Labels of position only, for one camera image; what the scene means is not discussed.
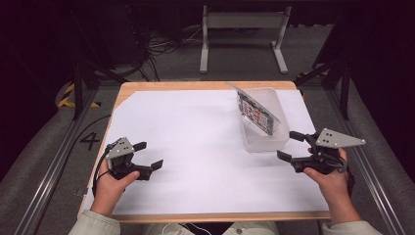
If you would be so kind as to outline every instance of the gray carpet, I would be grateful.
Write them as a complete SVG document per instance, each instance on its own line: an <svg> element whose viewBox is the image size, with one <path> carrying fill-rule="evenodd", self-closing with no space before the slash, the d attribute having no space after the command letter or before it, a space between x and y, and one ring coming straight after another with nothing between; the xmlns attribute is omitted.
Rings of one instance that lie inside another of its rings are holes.
<svg viewBox="0 0 415 235"><path fill-rule="evenodd" d="M270 48L272 30L259 30L254 35L238 31L221 30L210 34L210 52L207 74L199 74L201 43L196 41L183 46L171 54L156 56L157 70L161 80L294 80L299 72L309 71L322 43L330 32L330 27L288 28L282 46L288 74L281 74ZM130 80L143 80L136 72ZM323 127L344 131L341 120L331 106L327 91L324 91L315 78L301 86L305 103L316 129ZM85 129L73 147L65 170L54 190L53 196L39 219L36 234L68 234L76 222L76 215L82 198L79 195L87 185L101 142L92 145L81 142L82 138L96 133L102 140L108 118L119 89L113 82L103 82L95 100L101 108L90 108L80 130ZM357 136L364 137L368 144L363 147L371 161L394 212L406 232L415 234L411 219L415 217L415 186L396 160L388 143L370 117L351 85L349 97L349 124ZM47 171L50 162L58 151L66 131L71 124L73 108L60 108L59 112L39 131L24 149L8 175L0 184L0 234L13 234L18 227L37 186ZM356 177L352 199L362 217L384 234L390 234L379 205L373 199L365 178L355 162L355 153L349 151L351 169ZM278 221L281 235L318 234L317 222ZM122 224L122 234L140 234L142 225Z"/></svg>

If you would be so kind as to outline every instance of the white paper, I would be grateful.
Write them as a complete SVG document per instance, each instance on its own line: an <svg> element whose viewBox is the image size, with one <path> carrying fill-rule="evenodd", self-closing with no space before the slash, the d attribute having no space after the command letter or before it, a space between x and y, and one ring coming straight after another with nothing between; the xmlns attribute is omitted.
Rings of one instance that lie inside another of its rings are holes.
<svg viewBox="0 0 415 235"><path fill-rule="evenodd" d="M300 93L277 94L290 130L314 133ZM150 181L127 187L114 214L327 211L317 184L277 153L245 150L236 97L234 90L140 91L124 101L106 144L123 136L132 144L146 141L134 163L164 163ZM307 157L308 147L290 139L282 151ZM92 201L89 189L83 208Z"/></svg>

